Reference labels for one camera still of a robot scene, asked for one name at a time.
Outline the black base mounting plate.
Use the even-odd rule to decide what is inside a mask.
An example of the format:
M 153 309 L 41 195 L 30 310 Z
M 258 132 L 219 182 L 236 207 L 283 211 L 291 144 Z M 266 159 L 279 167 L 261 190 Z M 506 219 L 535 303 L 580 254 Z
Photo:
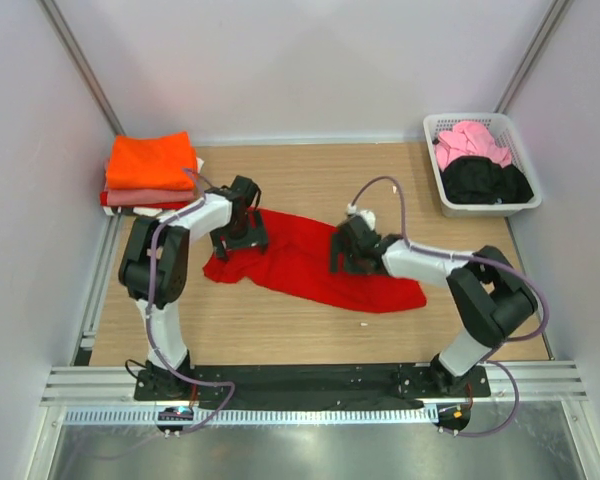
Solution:
M 486 370 L 453 379 L 426 363 L 197 366 L 184 370 L 191 384 L 171 372 L 125 362 L 140 401 L 197 401 L 204 408 L 224 399 L 233 409 L 329 409 L 375 400 L 415 402 L 433 398 L 487 398 Z

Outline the black t shirt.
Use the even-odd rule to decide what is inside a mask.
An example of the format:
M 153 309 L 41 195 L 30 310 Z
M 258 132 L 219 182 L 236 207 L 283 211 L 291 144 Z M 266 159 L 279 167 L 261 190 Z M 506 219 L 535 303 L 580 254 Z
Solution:
M 502 167 L 481 156 L 453 160 L 441 172 L 441 182 L 446 198 L 458 205 L 525 204 L 534 196 L 515 165 Z

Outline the folded red white t shirt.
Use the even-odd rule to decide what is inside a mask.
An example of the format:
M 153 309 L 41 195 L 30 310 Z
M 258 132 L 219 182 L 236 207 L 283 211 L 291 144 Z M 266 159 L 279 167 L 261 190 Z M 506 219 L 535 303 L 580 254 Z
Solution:
M 116 190 L 116 189 L 110 189 L 108 187 L 108 184 L 105 184 L 105 187 L 104 187 L 104 189 L 102 191 L 104 191 L 104 190 Z M 196 197 L 197 197 L 197 191 L 195 189 L 193 189 L 193 191 L 195 192 Z M 191 203 L 191 202 L 176 202 L 176 203 L 163 203 L 163 204 L 157 204 L 157 205 L 118 206 L 118 207 L 114 207 L 114 206 L 102 205 L 101 201 L 100 201 L 100 194 L 99 194 L 99 202 L 100 202 L 101 207 L 104 209 L 105 214 L 109 215 L 109 216 L 112 216 L 112 215 L 114 215 L 116 213 L 121 213 L 123 210 L 130 210 L 130 211 L 133 211 L 133 210 L 136 210 L 136 209 L 178 210 L 178 209 L 186 206 L 187 204 Z

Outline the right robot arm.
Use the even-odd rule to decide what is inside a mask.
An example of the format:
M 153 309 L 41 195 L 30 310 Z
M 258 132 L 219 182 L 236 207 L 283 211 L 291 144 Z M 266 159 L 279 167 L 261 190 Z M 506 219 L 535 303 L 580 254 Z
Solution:
M 459 394 L 476 365 L 538 310 L 531 287 L 498 248 L 459 252 L 427 247 L 398 234 L 383 236 L 361 214 L 348 216 L 332 234 L 330 270 L 449 289 L 463 329 L 424 374 L 444 396 Z

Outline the white plastic laundry basket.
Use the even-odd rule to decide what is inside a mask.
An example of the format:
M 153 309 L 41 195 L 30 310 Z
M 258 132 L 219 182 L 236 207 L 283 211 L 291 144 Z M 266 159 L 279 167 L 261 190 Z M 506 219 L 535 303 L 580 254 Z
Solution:
M 461 121 L 473 121 L 484 125 L 498 147 L 506 147 L 512 163 L 525 176 L 533 196 L 526 203 L 508 204 L 455 204 L 448 200 L 437 166 L 433 140 L 443 131 L 450 131 Z M 423 130 L 432 166 L 434 180 L 440 198 L 442 213 L 446 217 L 509 217 L 524 210 L 535 209 L 542 202 L 540 184 L 521 137 L 509 117 L 501 113 L 442 113 L 431 114 L 423 119 Z

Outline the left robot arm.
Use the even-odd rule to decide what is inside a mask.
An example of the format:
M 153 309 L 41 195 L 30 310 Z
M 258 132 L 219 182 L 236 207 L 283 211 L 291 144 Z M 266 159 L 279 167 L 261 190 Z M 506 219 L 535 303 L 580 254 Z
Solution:
M 133 374 L 136 400 L 182 400 L 200 384 L 193 379 L 179 315 L 190 244 L 208 236 L 213 258 L 223 262 L 237 251 L 265 253 L 269 238 L 260 198 L 252 179 L 236 176 L 231 185 L 211 186 L 174 213 L 134 221 L 118 279 L 141 314 L 149 343 L 147 360 Z

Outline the aluminium rail frame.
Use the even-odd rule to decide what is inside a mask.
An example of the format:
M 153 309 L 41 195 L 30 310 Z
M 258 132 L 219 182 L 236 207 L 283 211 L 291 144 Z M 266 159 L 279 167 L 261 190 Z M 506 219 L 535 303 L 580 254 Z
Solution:
M 125 217 L 111 217 L 105 224 L 74 353 L 68 365 L 51 369 L 42 407 L 126 406 L 133 401 L 135 380 L 121 362 L 143 357 L 147 341 L 139 311 L 117 280 L 130 226 Z

